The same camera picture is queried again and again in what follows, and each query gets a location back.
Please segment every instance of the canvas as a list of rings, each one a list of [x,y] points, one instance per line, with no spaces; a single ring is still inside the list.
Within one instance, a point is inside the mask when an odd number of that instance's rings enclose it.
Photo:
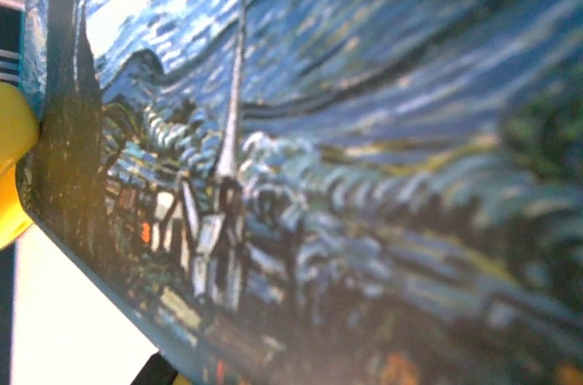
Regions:
[[[26,0],[25,30],[26,210],[190,379],[583,383],[583,0]]]

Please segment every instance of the painting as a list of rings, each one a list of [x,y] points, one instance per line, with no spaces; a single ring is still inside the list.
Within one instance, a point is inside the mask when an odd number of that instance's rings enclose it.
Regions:
[[[583,0],[26,0],[25,30],[23,204],[190,379],[583,384]]]

